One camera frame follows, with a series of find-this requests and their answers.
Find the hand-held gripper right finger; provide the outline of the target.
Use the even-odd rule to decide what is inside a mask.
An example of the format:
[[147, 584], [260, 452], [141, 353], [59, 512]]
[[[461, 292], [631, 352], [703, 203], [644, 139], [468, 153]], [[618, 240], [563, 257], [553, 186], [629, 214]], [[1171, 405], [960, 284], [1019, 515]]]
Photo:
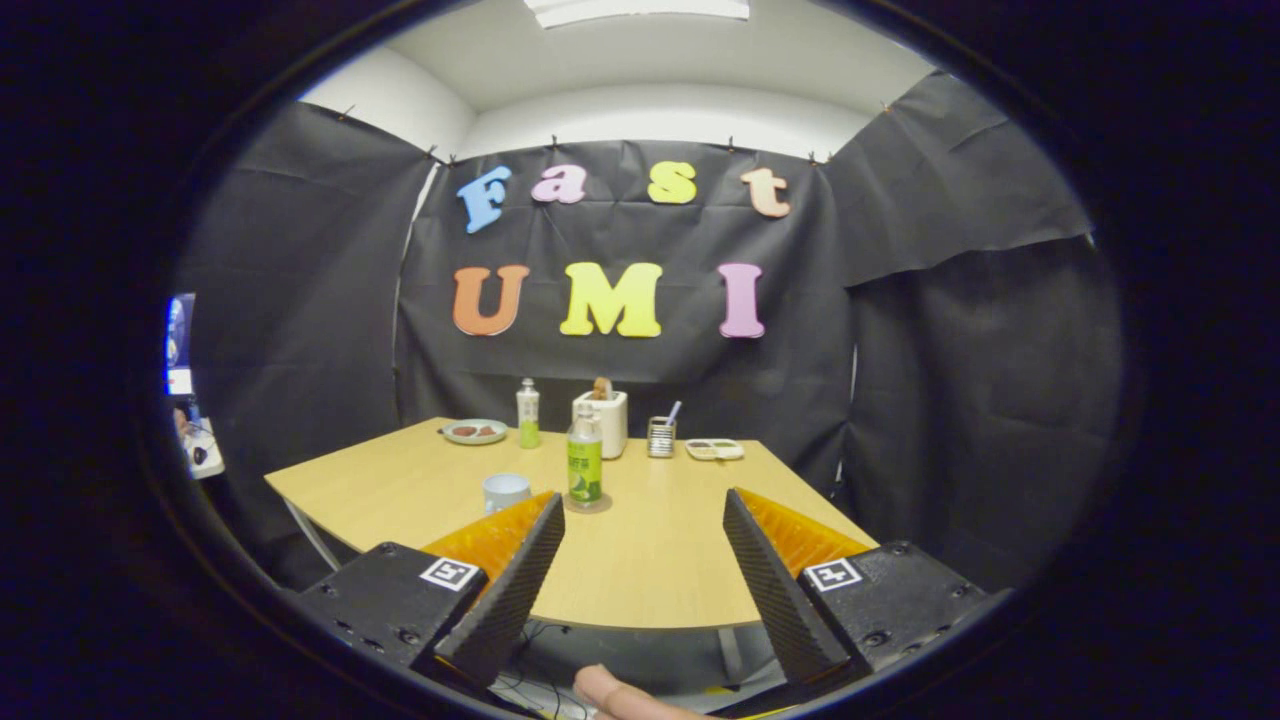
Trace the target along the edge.
[[722, 527], [786, 680], [828, 687], [986, 614], [986, 592], [908, 542], [870, 547], [744, 488]]

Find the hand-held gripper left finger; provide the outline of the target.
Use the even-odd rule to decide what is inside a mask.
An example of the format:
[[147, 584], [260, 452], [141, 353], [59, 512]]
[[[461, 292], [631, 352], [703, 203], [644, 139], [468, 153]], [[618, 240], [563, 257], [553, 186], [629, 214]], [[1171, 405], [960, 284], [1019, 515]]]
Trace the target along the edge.
[[564, 537], [544, 492], [421, 548], [383, 542], [300, 602], [357, 651], [475, 689], [507, 665]]

